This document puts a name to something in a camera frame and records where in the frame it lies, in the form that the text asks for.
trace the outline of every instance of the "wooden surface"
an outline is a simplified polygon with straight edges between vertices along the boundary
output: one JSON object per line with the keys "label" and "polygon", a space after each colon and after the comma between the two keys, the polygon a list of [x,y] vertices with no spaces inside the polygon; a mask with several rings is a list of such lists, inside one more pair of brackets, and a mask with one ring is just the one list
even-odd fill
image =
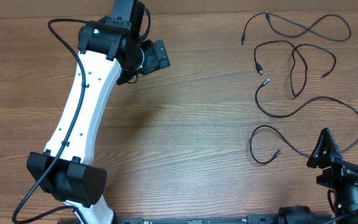
{"label": "wooden surface", "polygon": [[[358,9],[358,0],[141,0],[152,14]],[[0,0],[0,18],[95,16],[114,0]]]}
{"label": "wooden surface", "polygon": [[[301,49],[309,66],[304,92],[292,100],[289,86],[291,49],[268,45],[258,51],[265,74],[255,71],[254,47],[283,39],[270,30],[265,17],[255,18],[240,45],[243,25],[253,12],[152,16],[150,38],[163,39],[171,67],[141,76],[135,85],[114,87],[106,105],[95,146],[94,166],[108,172],[104,196],[119,217],[176,218],[243,216],[275,213],[279,207],[308,205],[330,211],[324,187],[315,184],[321,173],[306,167],[307,158],[293,152],[276,134],[262,130],[254,139],[255,155],[269,159],[258,166],[249,154],[251,132],[271,124],[296,147],[311,152],[319,132],[331,127],[343,148],[358,138],[358,116],[328,101],[314,102],[291,118],[275,119],[255,105],[256,88],[266,110],[285,114],[319,95],[338,98],[358,109],[358,11],[282,12],[312,24],[327,13],[343,15],[353,36],[330,42],[313,34],[295,44],[326,47],[337,56]],[[67,100],[75,60],[47,29],[48,19],[0,20],[0,223],[12,212],[34,180],[26,169],[29,152],[42,152]],[[298,30],[274,20],[284,32]],[[56,30],[76,46],[79,24],[57,24]],[[344,37],[342,22],[326,19],[316,30]],[[303,67],[294,72],[295,88]],[[358,144],[345,153],[358,164]],[[62,203],[37,190],[20,218],[29,218]],[[58,212],[39,223],[72,218]]]}

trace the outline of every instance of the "robotic arm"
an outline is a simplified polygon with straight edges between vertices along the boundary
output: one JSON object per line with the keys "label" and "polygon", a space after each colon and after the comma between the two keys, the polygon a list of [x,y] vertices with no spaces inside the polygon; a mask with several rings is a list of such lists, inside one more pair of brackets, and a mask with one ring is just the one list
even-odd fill
{"label": "robotic arm", "polygon": [[[145,11],[149,25],[139,37]],[[162,40],[144,41],[149,29],[150,14],[137,0],[115,0],[110,16],[89,21],[80,29],[78,56],[85,70],[86,89],[76,123],[65,142],[84,88],[79,64],[66,107],[44,153],[31,152],[27,160],[28,170],[39,180],[65,144],[40,187],[64,204],[78,208],[76,215],[81,219],[80,211],[87,223],[111,224],[115,220],[103,197],[107,172],[91,166],[96,134],[114,84],[122,85],[133,77],[137,82],[140,73],[146,75],[170,66]]]}
{"label": "robotic arm", "polygon": [[[145,34],[139,37],[144,12],[149,17],[149,25]],[[62,118],[44,153],[31,152],[27,160],[27,168],[41,189],[68,205],[66,208],[74,209],[79,218],[75,223],[358,224],[358,165],[342,159],[329,129],[322,130],[307,166],[324,169],[323,174],[317,177],[317,184],[329,188],[334,219],[330,215],[315,215],[306,206],[280,208],[278,214],[236,218],[118,219],[103,197],[107,172],[92,166],[94,142],[114,84],[128,83],[133,77],[137,82],[139,74],[146,75],[170,66],[162,40],[145,41],[149,29],[150,14],[137,0],[115,0],[110,16],[97,22],[86,22],[78,34],[78,65]],[[86,83],[83,83],[83,77],[86,77]],[[19,204],[12,216],[14,223],[29,223],[42,217],[30,221],[16,220],[20,208],[34,190]],[[330,193],[335,195],[334,203]]]}

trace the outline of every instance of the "black wire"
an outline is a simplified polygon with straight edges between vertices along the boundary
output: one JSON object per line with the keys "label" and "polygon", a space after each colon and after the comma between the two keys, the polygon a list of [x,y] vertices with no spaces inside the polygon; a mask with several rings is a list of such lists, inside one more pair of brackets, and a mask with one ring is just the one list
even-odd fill
{"label": "black wire", "polygon": [[133,82],[128,81],[127,83],[129,83],[129,84],[135,84],[135,83],[137,83],[138,81],[139,81],[139,73],[136,74],[136,79],[135,79],[135,81],[133,81]]}
{"label": "black wire", "polygon": [[350,216],[352,216],[352,215],[357,215],[357,214],[358,214],[358,209],[353,210],[353,211],[351,211],[351,212],[349,212],[349,213],[347,213],[347,214],[338,216],[338,217],[336,217],[336,218],[333,218],[333,219],[331,219],[330,221],[324,222],[323,224],[331,224],[331,223],[334,223],[334,222],[336,222],[336,221],[339,221],[339,220],[342,220],[342,219],[344,219],[344,218],[350,217]]}
{"label": "black wire", "polygon": [[331,210],[333,211],[333,213],[336,214],[333,200],[331,199],[331,193],[334,193],[334,191],[329,189],[327,192],[328,203],[329,203],[329,206],[331,207]]}
{"label": "black wire", "polygon": [[78,216],[80,216],[81,221],[84,224],[88,224],[86,222],[86,220],[84,219],[84,216],[82,215],[82,213],[78,210],[78,208],[76,208],[75,206],[62,206],[62,207],[58,207],[58,208],[54,208],[48,212],[45,212],[41,215],[38,215],[34,218],[30,218],[28,220],[22,220],[19,221],[17,220],[17,215],[19,214],[20,210],[22,209],[22,207],[24,206],[24,204],[26,203],[26,201],[28,201],[28,199],[30,198],[30,196],[34,193],[34,191],[37,189],[37,187],[41,184],[41,182],[44,180],[44,178],[49,174],[49,172],[52,170],[52,168],[54,167],[54,165],[57,163],[57,161],[59,160],[59,157],[61,156],[61,154],[63,153],[63,150],[65,148],[65,146],[67,145],[68,142],[68,138],[70,137],[71,132],[73,131],[75,122],[78,118],[78,114],[80,113],[80,109],[82,106],[82,102],[84,100],[84,96],[85,96],[85,89],[86,89],[86,77],[85,77],[85,69],[84,66],[79,58],[79,56],[77,55],[77,53],[74,51],[74,49],[68,45],[68,43],[63,40],[63,38],[61,38],[56,31],[52,28],[52,23],[54,22],[82,22],[82,23],[87,23],[88,21],[84,21],[84,20],[80,20],[80,19],[52,19],[48,22],[48,28],[49,30],[52,32],[52,34],[71,52],[71,54],[73,54],[74,58],[76,59],[76,61],[78,62],[78,66],[80,67],[81,70],[81,74],[82,74],[82,83],[81,83],[81,95],[80,95],[80,99],[78,100],[78,105],[77,108],[75,110],[74,116],[73,116],[73,120],[70,123],[70,126],[67,130],[66,136],[64,138],[64,140],[62,141],[62,146],[60,146],[59,151],[57,152],[54,160],[52,161],[52,163],[48,166],[47,170],[42,174],[41,178],[39,180],[36,181],[36,183],[31,187],[31,189],[29,190],[29,192],[24,196],[24,198],[22,199],[22,201],[20,202],[20,204],[18,204],[18,206],[16,207],[13,215],[12,215],[12,222],[15,224],[18,223],[30,223],[33,222],[35,220],[38,220],[39,218],[42,218],[46,215],[49,215],[53,212],[57,212],[59,210],[63,210],[63,209],[67,209],[67,208],[71,208],[74,209],[75,212],[77,212]]}
{"label": "black wire", "polygon": [[[257,17],[257,16],[259,16],[259,15],[261,15],[261,14],[265,14],[266,20],[268,21],[268,24],[269,24],[270,28],[272,28],[272,30],[273,30],[274,32],[276,32],[277,34],[282,35],[282,36],[284,36],[284,37],[295,38],[295,37],[300,37],[301,35],[303,35],[303,34],[305,34],[305,33],[307,33],[307,32],[311,32],[311,33],[314,33],[314,34],[318,35],[319,37],[322,37],[322,38],[327,39],[327,40],[336,41],[336,42],[342,42],[342,41],[345,41],[345,40],[349,40],[349,38],[351,38],[351,35],[352,35],[352,30],[351,30],[351,27],[350,27],[349,23],[345,20],[345,18],[343,18],[342,16],[337,15],[337,14],[327,14],[327,15],[325,15],[325,16],[319,18],[319,19],[318,19],[316,22],[314,22],[311,26],[306,27],[306,26],[304,26],[304,25],[302,25],[302,24],[299,24],[299,23],[297,23],[297,22],[293,22],[293,21],[291,21],[291,20],[289,20],[289,19],[286,19],[286,18],[284,18],[284,17],[282,17],[282,16],[279,16],[279,15],[276,15],[276,14],[272,14],[272,13],[269,13],[269,12],[260,12],[260,13],[257,13],[256,15],[252,16],[252,17],[248,20],[246,26],[244,27],[244,31],[243,31],[243,33],[242,33],[241,45],[244,44],[244,41],[245,41],[245,39],[246,39],[246,29],[247,29],[248,23],[249,23],[253,18],[255,18],[255,17]],[[291,24],[294,24],[294,25],[296,25],[296,26],[298,26],[298,27],[301,27],[301,28],[303,28],[305,31],[303,31],[303,32],[301,32],[300,34],[297,34],[297,35],[289,35],[289,34],[281,33],[280,31],[274,29],[274,27],[273,27],[273,25],[272,25],[272,23],[271,23],[271,21],[270,21],[270,15],[275,16],[275,17],[280,18],[280,19],[283,19],[284,21],[287,21],[287,22],[289,22],[289,23],[291,23]],[[340,18],[340,20],[342,20],[342,21],[345,23],[345,25],[347,26],[347,29],[349,30],[349,35],[348,35],[345,39],[334,39],[334,38],[331,38],[331,37],[327,37],[327,36],[325,36],[325,35],[323,35],[323,34],[320,34],[320,33],[316,32],[316,31],[313,31],[312,28],[313,28],[317,23],[319,23],[321,20],[323,20],[323,19],[326,18],[326,17],[337,17],[337,18]]]}
{"label": "black wire", "polygon": [[151,24],[151,17],[150,17],[150,11],[149,9],[147,9],[146,7],[144,7],[144,11],[147,14],[147,18],[149,19],[149,24],[147,25],[147,29],[146,32],[144,32],[143,36],[139,38],[139,43],[142,43],[143,41],[146,40],[147,36],[149,35],[149,31],[150,31],[150,24]]}
{"label": "black wire", "polygon": [[[337,100],[337,99],[335,99],[335,98],[331,98],[331,97],[328,97],[328,96],[317,96],[317,97],[314,97],[314,98],[308,100],[306,103],[304,103],[303,105],[301,105],[298,109],[296,109],[294,112],[292,112],[292,113],[290,113],[290,114],[286,114],[286,115],[275,115],[275,114],[271,114],[271,113],[267,112],[265,109],[262,108],[262,106],[259,104],[258,97],[257,97],[259,90],[260,90],[263,86],[265,86],[269,81],[270,81],[270,80],[264,81],[264,82],[258,87],[258,89],[257,89],[256,92],[255,92],[255,102],[256,102],[256,104],[258,105],[258,107],[259,107],[260,110],[262,110],[266,115],[271,116],[271,117],[273,117],[273,118],[287,118],[287,117],[290,117],[290,116],[294,115],[295,113],[297,113],[299,110],[301,110],[301,109],[302,109],[304,106],[306,106],[307,104],[309,104],[309,103],[311,103],[311,102],[313,102],[313,101],[316,101],[316,100],[320,100],[320,99],[331,100],[331,101],[334,101],[334,102],[336,102],[336,103],[340,103],[340,104],[342,104],[342,105],[344,105],[344,106],[350,108],[352,111],[354,111],[354,112],[358,115],[358,111],[357,111],[355,108],[353,108],[352,106],[350,106],[350,105],[348,105],[347,103],[344,103],[344,102],[342,102],[342,101],[340,101],[340,100]],[[301,152],[301,151],[298,150],[297,148],[293,147],[293,146],[285,139],[285,137],[284,137],[283,135],[281,135],[279,131],[277,131],[277,129],[275,129],[275,128],[269,126],[269,125],[261,125],[261,126],[257,127],[257,128],[254,130],[254,132],[251,134],[251,137],[250,137],[250,139],[249,139],[249,151],[250,151],[250,153],[251,153],[252,158],[254,158],[254,160],[255,160],[257,163],[259,163],[259,164],[268,164],[268,163],[272,162],[272,161],[281,153],[281,150],[277,151],[277,152],[273,155],[273,157],[272,157],[270,160],[268,160],[267,162],[260,162],[260,161],[258,161],[258,160],[254,157],[254,154],[253,154],[253,152],[252,152],[252,139],[254,138],[254,134],[255,134],[256,130],[258,130],[259,128],[262,128],[262,127],[268,127],[268,128],[273,129],[274,131],[276,131],[276,132],[280,135],[280,137],[284,140],[284,142],[287,143],[294,151],[296,151],[297,153],[299,153],[299,154],[301,154],[301,155],[303,155],[303,156],[310,157],[309,154],[304,153],[304,152]],[[350,144],[350,145],[347,146],[345,149],[343,149],[341,152],[347,151],[348,149],[350,149],[350,148],[351,148],[354,144],[356,144],[357,142],[358,142],[358,138],[357,138],[352,144]]]}
{"label": "black wire", "polygon": [[[262,66],[260,66],[260,64],[257,62],[256,60],[256,50],[263,46],[263,45],[267,45],[267,44],[274,44],[274,43],[280,43],[280,42],[283,42],[283,43],[287,43],[289,45],[291,45],[291,47],[293,48],[292,50],[292,60],[293,60],[293,65],[292,65],[292,68],[291,68],[291,71],[290,71],[290,84],[291,84],[291,91],[292,91],[292,95],[294,96],[294,98],[298,97],[302,91],[305,89],[305,86],[306,86],[306,82],[307,82],[307,79],[308,79],[308,65],[306,63],[306,60],[305,58],[302,56],[302,54],[298,51],[298,48],[302,47],[302,46],[310,46],[310,47],[314,47],[314,48],[317,48],[317,49],[320,49],[320,50],[323,50],[327,53],[329,53],[331,56],[333,56],[333,59],[334,59],[334,64],[333,64],[333,67],[330,69],[330,71],[326,72],[324,75],[321,76],[321,78],[324,78],[324,77],[327,77],[335,68],[335,65],[336,65],[336,56],[334,55],[334,53],[332,53],[331,51],[329,51],[328,49],[325,49],[324,47],[320,47],[320,46],[317,46],[317,45],[314,45],[314,44],[300,44],[298,46],[295,47],[295,45],[293,45],[291,42],[287,41],[287,40],[273,40],[273,41],[268,41],[268,42],[264,42],[264,43],[261,43],[259,44],[258,46],[256,46],[256,48],[254,49],[254,60],[255,60],[255,65],[257,67],[257,70],[258,69],[262,69]],[[302,62],[303,64],[305,65],[305,81],[303,82],[303,86],[301,88],[301,90],[295,94],[295,91],[293,89],[293,81],[292,81],[292,75],[293,75],[293,69],[295,68],[295,64],[296,64],[296,60],[295,60],[295,55],[294,53],[297,53],[299,55],[299,57],[302,59]]]}

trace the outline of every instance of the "white plastic panel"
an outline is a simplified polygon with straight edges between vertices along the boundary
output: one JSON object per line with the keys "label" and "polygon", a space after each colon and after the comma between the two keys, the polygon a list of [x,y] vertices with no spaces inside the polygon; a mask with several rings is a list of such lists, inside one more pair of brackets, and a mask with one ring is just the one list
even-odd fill
{"label": "white plastic panel", "polygon": [[[121,66],[116,59],[114,61],[106,60],[105,54],[92,51],[79,54],[79,57],[84,65],[86,83],[89,84],[89,88],[85,90],[78,119],[68,140],[69,144],[60,158],[70,161],[73,156],[77,156],[81,158],[82,164],[91,165],[100,120],[112,87],[121,74]],[[51,156],[56,156],[73,119],[80,99],[81,82],[81,70],[77,64],[73,87],[68,96],[66,107],[54,134],[44,149],[51,150]]]}
{"label": "white plastic panel", "polygon": [[114,213],[112,210],[107,206],[106,201],[104,200],[104,197],[99,199],[99,201],[91,205],[90,208],[85,208],[80,203],[71,202],[71,201],[65,201],[64,204],[66,205],[74,205],[76,206],[84,216],[85,220],[89,224],[111,224],[112,219],[114,218]]}

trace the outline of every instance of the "cable connector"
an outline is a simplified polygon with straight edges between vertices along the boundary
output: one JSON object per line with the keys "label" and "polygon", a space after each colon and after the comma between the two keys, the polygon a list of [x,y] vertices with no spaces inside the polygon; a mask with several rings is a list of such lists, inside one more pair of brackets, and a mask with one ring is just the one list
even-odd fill
{"label": "cable connector", "polygon": [[255,62],[255,66],[256,66],[256,70],[259,72],[259,75],[263,75],[264,74],[264,69],[262,68],[262,66],[259,65],[258,62]]}
{"label": "cable connector", "polygon": [[327,77],[327,75],[329,75],[331,73],[331,71],[329,71],[329,72],[327,72],[327,73],[325,73],[324,75],[322,75],[320,78],[325,78],[325,77]]}
{"label": "cable connector", "polygon": [[269,12],[265,12],[265,16],[266,16],[266,19],[270,22],[270,13],[269,13]]}
{"label": "cable connector", "polygon": [[260,87],[265,86],[266,84],[268,84],[270,82],[270,79],[266,79],[264,82],[262,82],[262,84],[260,84]]}
{"label": "cable connector", "polygon": [[244,45],[244,41],[246,41],[246,32],[245,31],[242,33],[241,45]]}
{"label": "cable connector", "polygon": [[274,154],[274,158],[277,158],[277,156],[279,156],[280,155],[280,153],[282,152],[282,150],[280,149],[280,150],[277,150],[277,152]]}

